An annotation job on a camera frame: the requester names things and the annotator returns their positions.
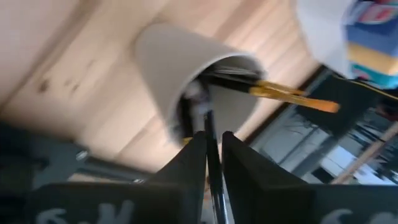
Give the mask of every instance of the pen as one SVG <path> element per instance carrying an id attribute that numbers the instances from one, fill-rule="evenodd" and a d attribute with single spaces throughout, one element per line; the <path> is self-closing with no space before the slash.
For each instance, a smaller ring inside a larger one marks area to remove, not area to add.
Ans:
<path id="1" fill-rule="evenodd" d="M 193 137 L 193 124 L 191 117 L 191 102 L 184 96 L 179 101 L 180 124 L 182 127 L 183 145 L 185 146 Z"/>

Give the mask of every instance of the wood grain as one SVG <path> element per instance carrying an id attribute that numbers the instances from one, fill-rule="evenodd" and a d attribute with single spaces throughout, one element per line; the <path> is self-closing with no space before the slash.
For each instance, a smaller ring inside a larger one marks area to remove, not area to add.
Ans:
<path id="1" fill-rule="evenodd" d="M 318 66 L 301 37 L 291 1 L 100 1 L 78 35 L 48 56 L 0 111 L 1 119 L 72 138 L 100 158 L 157 171 L 180 150 L 134 64 L 134 40 L 167 21 L 256 54 L 269 79 L 301 84 Z M 280 102 L 263 99 L 237 133 L 245 138 Z"/>
<path id="2" fill-rule="evenodd" d="M 38 67 L 57 59 L 95 8 L 95 0 L 0 2 L 0 108 Z"/>

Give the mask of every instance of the yellow paintbrush handle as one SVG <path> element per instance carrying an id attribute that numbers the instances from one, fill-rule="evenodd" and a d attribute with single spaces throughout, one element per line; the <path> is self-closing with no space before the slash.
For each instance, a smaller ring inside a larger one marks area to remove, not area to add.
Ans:
<path id="1" fill-rule="evenodd" d="M 314 108 L 320 111 L 326 111 L 330 113 L 336 113 L 340 108 L 338 103 L 332 101 L 309 99 L 302 96 L 282 93 L 276 90 L 268 90 L 263 87 L 252 87 L 249 92 L 254 96 L 281 100 L 284 102 L 307 106 L 309 108 Z"/>

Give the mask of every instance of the colorful box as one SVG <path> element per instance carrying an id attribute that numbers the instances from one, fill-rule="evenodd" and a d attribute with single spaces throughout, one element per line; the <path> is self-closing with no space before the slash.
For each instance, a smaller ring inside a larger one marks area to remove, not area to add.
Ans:
<path id="1" fill-rule="evenodd" d="M 348 57 L 355 77 L 378 88 L 398 87 L 397 1 L 358 2 L 346 25 Z"/>

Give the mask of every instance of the paper cup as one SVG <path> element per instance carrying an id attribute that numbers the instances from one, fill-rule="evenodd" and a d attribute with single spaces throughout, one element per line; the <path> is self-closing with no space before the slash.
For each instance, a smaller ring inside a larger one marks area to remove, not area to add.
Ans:
<path id="1" fill-rule="evenodd" d="M 170 137 L 180 142 L 173 130 L 177 103 L 186 86 L 210 65 L 217 63 L 260 71 L 251 54 L 223 45 L 170 24 L 154 24 L 138 37 L 136 61 Z M 218 137 L 235 132 L 249 118 L 257 98 L 247 93 L 210 86 Z"/>

